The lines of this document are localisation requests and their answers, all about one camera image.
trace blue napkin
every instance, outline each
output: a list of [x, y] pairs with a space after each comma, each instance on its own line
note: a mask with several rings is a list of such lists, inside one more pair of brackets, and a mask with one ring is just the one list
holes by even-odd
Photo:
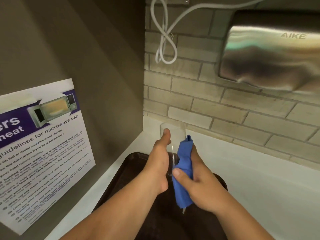
[[[178, 148], [178, 157], [180, 161], [173, 168], [179, 168], [185, 172], [191, 179], [193, 179], [192, 163], [191, 163], [191, 150], [192, 150], [193, 140], [190, 135], [187, 135], [186, 139], [180, 142]], [[186, 189], [174, 178], [172, 177], [174, 194], [176, 196], [177, 205], [182, 209], [193, 204], [189, 193]]]

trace white countertop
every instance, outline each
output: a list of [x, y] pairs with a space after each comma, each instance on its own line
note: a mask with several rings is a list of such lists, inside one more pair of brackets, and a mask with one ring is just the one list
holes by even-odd
[[[58, 240], [88, 216], [127, 155], [149, 154], [161, 121], [144, 117], [143, 132], [45, 240]], [[211, 171], [276, 240], [319, 239], [320, 171], [187, 130]]]

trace person's left hand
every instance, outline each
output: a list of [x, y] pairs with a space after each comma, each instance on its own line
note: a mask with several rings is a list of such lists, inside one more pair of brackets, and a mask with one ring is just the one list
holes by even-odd
[[159, 194], [168, 189], [166, 173], [169, 167], [169, 155], [167, 145], [171, 143], [170, 136], [170, 130], [164, 129], [161, 139], [155, 142], [143, 169], [143, 171], [150, 173], [151, 177], [156, 180]]

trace microwave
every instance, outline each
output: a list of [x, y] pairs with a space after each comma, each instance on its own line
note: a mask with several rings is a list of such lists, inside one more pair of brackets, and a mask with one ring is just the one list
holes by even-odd
[[77, 109], [73, 93], [51, 100], [49, 102], [27, 108], [36, 128], [54, 120], [72, 110]]

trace hand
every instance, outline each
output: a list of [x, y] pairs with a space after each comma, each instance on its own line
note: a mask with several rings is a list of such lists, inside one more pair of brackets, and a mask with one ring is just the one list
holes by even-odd
[[204, 164], [195, 145], [192, 147], [191, 161], [193, 180], [179, 168], [172, 171], [173, 176], [188, 191], [199, 208], [214, 214], [220, 213], [230, 201], [231, 195]]
[[149, 173], [150, 177], [155, 180], [159, 194], [168, 189], [166, 173], [169, 167], [169, 155], [167, 145], [171, 143], [170, 136], [170, 130], [164, 129], [161, 139], [155, 142], [143, 169], [143, 172]]

